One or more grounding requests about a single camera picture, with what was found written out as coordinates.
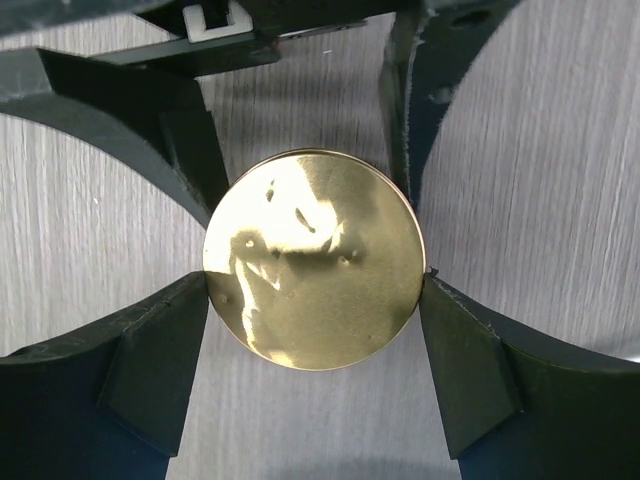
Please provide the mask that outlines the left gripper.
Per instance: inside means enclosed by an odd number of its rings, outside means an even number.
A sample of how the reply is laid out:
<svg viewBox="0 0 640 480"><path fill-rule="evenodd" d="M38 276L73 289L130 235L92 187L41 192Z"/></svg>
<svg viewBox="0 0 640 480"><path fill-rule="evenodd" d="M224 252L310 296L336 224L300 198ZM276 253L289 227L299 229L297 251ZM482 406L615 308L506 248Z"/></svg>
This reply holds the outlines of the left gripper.
<svg viewBox="0 0 640 480"><path fill-rule="evenodd" d="M359 26L412 5L4 1L4 36L127 13L172 38L89 58L38 47L6 50L1 54L1 111L108 153L207 226L229 183L213 116L199 83L188 77L275 63L281 58L280 45L289 39Z"/></svg>

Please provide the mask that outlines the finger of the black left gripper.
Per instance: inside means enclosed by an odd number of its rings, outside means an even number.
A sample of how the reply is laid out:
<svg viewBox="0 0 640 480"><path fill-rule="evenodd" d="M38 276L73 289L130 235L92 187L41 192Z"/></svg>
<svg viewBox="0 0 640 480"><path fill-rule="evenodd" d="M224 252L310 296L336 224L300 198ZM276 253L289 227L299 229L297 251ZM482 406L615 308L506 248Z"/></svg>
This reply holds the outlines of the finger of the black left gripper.
<svg viewBox="0 0 640 480"><path fill-rule="evenodd" d="M424 169L457 88L519 3L412 1L396 12L379 77L391 179L413 208Z"/></svg>

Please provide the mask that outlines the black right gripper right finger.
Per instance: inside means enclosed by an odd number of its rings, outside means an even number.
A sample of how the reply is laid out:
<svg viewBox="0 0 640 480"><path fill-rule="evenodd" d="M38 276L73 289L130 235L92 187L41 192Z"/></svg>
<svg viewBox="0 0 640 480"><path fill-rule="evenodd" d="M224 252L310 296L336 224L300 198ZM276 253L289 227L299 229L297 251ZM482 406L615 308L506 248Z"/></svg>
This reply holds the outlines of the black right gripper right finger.
<svg viewBox="0 0 640 480"><path fill-rule="evenodd" d="M543 334L426 275L420 316L465 479L635 479L639 367Z"/></svg>

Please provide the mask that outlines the beige jar lid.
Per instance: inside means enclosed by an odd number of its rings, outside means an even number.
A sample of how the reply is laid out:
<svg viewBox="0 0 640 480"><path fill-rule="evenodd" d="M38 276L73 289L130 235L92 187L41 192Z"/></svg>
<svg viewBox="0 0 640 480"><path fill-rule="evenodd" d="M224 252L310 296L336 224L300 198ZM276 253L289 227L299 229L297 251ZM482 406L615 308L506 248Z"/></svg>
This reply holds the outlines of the beige jar lid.
<svg viewBox="0 0 640 480"><path fill-rule="evenodd" d="M413 208L371 164L326 149L272 156L242 174L209 222L209 298L258 356L303 371L357 364L414 313L426 271Z"/></svg>

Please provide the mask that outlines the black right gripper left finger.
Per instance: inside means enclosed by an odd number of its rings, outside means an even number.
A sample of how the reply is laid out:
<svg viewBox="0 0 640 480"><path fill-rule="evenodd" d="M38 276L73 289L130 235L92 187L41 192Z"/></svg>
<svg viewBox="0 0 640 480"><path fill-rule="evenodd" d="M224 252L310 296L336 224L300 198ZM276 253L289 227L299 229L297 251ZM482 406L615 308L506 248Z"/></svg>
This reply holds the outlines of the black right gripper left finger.
<svg viewBox="0 0 640 480"><path fill-rule="evenodd" d="M179 451L207 320L190 273L1 360L5 479L162 479Z"/></svg>

